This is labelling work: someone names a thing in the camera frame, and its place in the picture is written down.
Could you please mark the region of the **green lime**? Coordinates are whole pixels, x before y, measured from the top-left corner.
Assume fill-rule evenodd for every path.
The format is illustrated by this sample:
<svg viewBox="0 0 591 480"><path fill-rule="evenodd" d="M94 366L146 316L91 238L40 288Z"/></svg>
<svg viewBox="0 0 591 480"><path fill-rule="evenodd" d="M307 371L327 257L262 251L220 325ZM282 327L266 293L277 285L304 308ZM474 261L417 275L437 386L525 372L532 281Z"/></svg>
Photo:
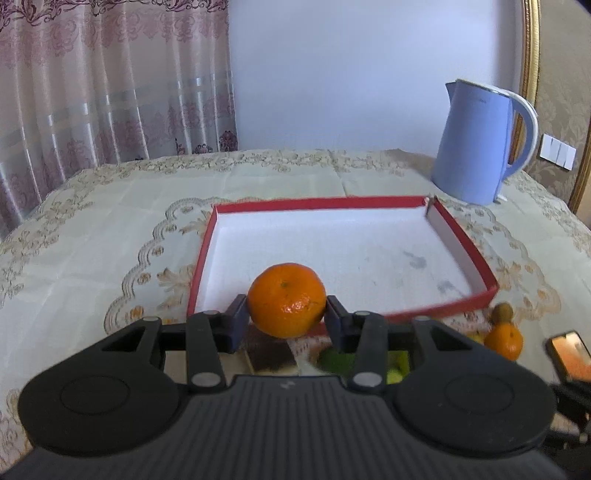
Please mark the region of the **green lime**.
<svg viewBox="0 0 591 480"><path fill-rule="evenodd" d="M410 373L410 359L407 351L390 351L388 353L387 383L398 384Z"/></svg>
<svg viewBox="0 0 591 480"><path fill-rule="evenodd" d="M339 352L333 347L326 347L318 353L318 369L342 377L349 376L355 364L355 354Z"/></svg>

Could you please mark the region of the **dark sugarcane piece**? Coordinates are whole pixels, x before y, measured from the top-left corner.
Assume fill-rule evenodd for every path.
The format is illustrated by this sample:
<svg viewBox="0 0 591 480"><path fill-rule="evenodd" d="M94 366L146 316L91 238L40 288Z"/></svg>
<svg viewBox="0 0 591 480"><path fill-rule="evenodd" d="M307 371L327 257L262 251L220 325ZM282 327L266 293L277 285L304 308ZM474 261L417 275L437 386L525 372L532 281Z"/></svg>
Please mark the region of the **dark sugarcane piece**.
<svg viewBox="0 0 591 480"><path fill-rule="evenodd" d="M254 326L247 328L242 341L249 368L256 375L296 375L297 360L290 345L260 332Z"/></svg>

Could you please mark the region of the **orange tangerine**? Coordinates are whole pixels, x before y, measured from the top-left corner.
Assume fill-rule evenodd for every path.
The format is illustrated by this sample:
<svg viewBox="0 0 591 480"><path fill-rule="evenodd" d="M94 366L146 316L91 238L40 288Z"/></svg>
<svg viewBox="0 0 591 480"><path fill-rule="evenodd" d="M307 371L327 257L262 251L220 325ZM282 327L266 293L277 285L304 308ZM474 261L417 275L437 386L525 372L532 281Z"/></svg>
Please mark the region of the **orange tangerine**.
<svg viewBox="0 0 591 480"><path fill-rule="evenodd" d="M523 350L524 338L515 325L502 323L491 329L484 345L507 360L517 361Z"/></svg>
<svg viewBox="0 0 591 480"><path fill-rule="evenodd" d="M304 336L322 320L325 285L308 266L270 266L252 282L246 295L250 320L259 331L280 339Z"/></svg>

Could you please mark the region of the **brown longan fruit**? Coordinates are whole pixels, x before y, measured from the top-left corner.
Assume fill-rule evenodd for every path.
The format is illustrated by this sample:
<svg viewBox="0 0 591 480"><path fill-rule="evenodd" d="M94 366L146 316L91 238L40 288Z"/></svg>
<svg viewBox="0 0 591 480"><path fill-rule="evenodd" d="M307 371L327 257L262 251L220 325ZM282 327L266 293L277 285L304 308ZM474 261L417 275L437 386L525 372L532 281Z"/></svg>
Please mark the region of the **brown longan fruit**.
<svg viewBox="0 0 591 480"><path fill-rule="evenodd" d="M490 313L490 321L493 325L510 324L513 317L514 310L508 302L498 303Z"/></svg>

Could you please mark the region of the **red shallow box tray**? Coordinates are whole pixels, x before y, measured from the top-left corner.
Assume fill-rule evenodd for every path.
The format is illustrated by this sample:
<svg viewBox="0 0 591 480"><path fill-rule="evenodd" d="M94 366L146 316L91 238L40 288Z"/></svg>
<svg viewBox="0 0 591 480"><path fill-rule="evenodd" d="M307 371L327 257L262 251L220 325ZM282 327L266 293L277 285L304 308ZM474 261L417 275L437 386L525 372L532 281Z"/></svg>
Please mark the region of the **red shallow box tray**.
<svg viewBox="0 0 591 480"><path fill-rule="evenodd" d="M223 310L266 268L308 266L349 311L393 322L480 310L499 285L436 197L305 198L217 204L187 312Z"/></svg>

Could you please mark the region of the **cream embroidered tablecloth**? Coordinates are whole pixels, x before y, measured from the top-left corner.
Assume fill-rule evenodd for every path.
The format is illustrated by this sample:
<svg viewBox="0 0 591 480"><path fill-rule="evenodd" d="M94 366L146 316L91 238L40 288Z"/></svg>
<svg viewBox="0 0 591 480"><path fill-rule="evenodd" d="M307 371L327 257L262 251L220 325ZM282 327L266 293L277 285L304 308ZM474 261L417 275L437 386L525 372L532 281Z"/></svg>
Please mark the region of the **cream embroidered tablecloth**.
<svg viewBox="0 0 591 480"><path fill-rule="evenodd" d="M1 466L29 450L27 381L130 320L178 322L211 208L277 198L432 195L429 157L402 150L252 150L107 164L76 174L1 244ZM446 208L477 244L524 337L520 363L556 378L545 341L590 334L590 232L527 172L487 207Z"/></svg>

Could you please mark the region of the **blue electric kettle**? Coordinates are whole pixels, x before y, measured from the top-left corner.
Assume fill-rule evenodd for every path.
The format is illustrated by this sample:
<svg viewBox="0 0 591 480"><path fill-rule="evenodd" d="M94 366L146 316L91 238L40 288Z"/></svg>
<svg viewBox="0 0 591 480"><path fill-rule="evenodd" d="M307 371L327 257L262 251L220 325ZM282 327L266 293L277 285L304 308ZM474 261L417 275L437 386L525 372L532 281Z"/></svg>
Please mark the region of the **blue electric kettle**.
<svg viewBox="0 0 591 480"><path fill-rule="evenodd" d="M503 181L532 159L539 135L537 112L522 96L495 86L458 79L446 88L450 111L432 181L458 200L489 205L499 196ZM526 138L521 154L510 161L517 116L523 120Z"/></svg>

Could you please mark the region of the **pink patterned curtain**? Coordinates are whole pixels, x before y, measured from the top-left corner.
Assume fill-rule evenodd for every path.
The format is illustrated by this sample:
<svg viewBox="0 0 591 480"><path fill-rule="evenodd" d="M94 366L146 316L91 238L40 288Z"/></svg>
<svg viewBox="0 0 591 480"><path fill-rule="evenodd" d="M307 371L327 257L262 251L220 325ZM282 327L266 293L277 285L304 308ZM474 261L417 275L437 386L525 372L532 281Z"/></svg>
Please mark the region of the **pink patterned curtain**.
<svg viewBox="0 0 591 480"><path fill-rule="evenodd" d="M224 1L1 5L1 231L83 169L235 151Z"/></svg>

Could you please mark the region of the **white wall switch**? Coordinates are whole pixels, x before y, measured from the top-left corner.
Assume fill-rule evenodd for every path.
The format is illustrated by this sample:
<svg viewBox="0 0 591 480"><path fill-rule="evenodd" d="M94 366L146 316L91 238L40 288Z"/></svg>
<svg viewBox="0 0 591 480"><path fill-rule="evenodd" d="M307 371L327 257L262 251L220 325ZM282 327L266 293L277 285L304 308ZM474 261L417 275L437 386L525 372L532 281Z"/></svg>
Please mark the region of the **white wall switch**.
<svg viewBox="0 0 591 480"><path fill-rule="evenodd" d="M542 136L539 157L558 167L571 171L574 166L576 149L548 134Z"/></svg>

